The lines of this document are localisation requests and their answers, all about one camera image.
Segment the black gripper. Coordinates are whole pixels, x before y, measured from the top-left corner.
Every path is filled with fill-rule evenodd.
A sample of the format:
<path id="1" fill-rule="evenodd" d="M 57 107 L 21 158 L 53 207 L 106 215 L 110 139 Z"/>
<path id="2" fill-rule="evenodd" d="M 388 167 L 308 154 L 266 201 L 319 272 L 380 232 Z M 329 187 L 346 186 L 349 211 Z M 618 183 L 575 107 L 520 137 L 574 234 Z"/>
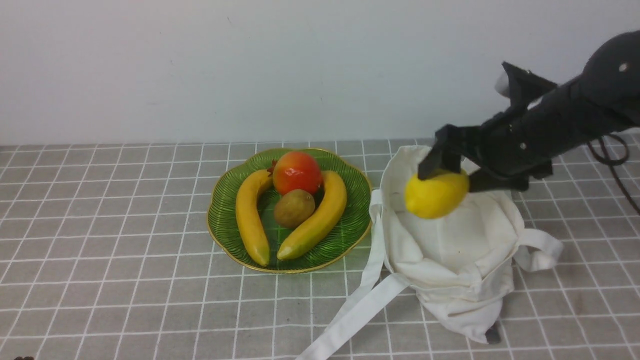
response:
<path id="1" fill-rule="evenodd" d="M 469 193 L 525 192 L 530 178 L 541 180 L 553 174 L 553 160 L 531 152 L 521 118 L 503 112 L 482 125 L 444 125 L 419 163 L 417 178 L 423 181 L 441 174 L 461 174 L 463 158 L 477 166 L 468 176 Z"/>

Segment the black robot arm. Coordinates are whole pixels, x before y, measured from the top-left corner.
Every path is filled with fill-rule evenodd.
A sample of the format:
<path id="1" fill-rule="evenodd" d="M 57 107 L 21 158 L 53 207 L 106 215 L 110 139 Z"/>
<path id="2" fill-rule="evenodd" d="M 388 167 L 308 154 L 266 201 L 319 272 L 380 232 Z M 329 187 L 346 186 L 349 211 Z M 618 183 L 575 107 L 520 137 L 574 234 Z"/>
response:
<path id="1" fill-rule="evenodd" d="M 578 146 L 639 125 L 640 32 L 600 46 L 582 72 L 563 84 L 503 62 L 496 91 L 509 107 L 476 126 L 444 125 L 418 165 L 427 180 L 460 173 L 466 158 L 470 192 L 518 191 L 553 173 L 553 159 Z"/>

